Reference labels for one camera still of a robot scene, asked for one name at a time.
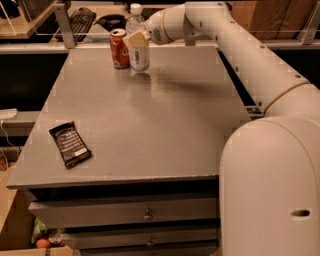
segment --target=cardboard box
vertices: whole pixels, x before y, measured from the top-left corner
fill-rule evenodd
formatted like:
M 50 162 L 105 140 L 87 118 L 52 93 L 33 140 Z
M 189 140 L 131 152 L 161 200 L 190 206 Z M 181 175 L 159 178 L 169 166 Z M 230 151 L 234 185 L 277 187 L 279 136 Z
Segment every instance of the cardboard box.
M 233 18 L 260 40 L 296 39 L 318 0 L 234 2 Z
M 6 187 L 11 171 L 0 173 L 0 250 L 28 249 L 34 216 L 28 210 L 26 195 Z

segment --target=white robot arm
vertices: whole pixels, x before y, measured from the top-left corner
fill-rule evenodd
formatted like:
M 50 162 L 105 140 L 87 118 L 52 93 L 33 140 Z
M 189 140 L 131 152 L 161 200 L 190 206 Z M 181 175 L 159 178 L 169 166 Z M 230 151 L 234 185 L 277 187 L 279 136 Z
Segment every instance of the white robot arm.
M 220 166 L 224 256 L 320 255 L 320 92 L 243 29 L 224 2 L 154 14 L 151 40 L 216 40 L 264 118 L 228 140 Z

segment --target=soda can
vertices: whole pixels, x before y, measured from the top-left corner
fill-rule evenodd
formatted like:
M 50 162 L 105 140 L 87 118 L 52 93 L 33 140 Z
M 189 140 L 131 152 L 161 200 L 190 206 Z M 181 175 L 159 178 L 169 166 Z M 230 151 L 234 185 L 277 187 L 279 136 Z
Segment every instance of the soda can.
M 122 28 L 116 28 L 110 31 L 110 48 L 115 68 L 122 69 L 130 67 L 129 51 L 122 40 L 126 35 L 126 31 Z

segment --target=water bottle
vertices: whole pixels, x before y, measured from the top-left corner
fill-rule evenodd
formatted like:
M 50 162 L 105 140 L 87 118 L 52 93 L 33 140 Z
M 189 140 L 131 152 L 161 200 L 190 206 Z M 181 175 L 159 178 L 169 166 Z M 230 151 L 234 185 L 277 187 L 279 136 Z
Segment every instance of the water bottle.
M 138 30 L 145 30 L 144 18 L 141 16 L 142 6 L 140 4 L 131 4 L 131 16 L 127 19 L 126 31 L 128 35 L 133 34 Z
M 141 16 L 142 6 L 140 4 L 131 4 L 131 16 L 127 19 L 126 32 L 130 36 L 138 31 L 145 33 L 145 20 Z M 137 72 L 143 72 L 150 65 L 149 41 L 142 47 L 129 47 L 130 65 Z

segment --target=drawer front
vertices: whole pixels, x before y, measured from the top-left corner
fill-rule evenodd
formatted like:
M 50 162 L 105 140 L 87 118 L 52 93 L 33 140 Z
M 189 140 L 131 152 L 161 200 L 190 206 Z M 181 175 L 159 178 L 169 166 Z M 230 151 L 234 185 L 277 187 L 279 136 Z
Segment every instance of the drawer front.
M 172 244 L 158 247 L 126 247 L 111 249 L 80 250 L 81 256 L 205 256 L 214 254 L 218 243 L 203 242 L 190 244 Z
M 163 201 L 79 200 L 33 202 L 29 210 L 47 228 L 152 223 L 219 217 L 216 198 L 180 198 Z
M 153 247 L 168 243 L 218 240 L 218 220 L 194 221 L 192 224 L 161 223 L 141 228 L 110 229 L 99 232 L 65 233 L 63 242 L 72 249 L 93 249 L 121 246 Z

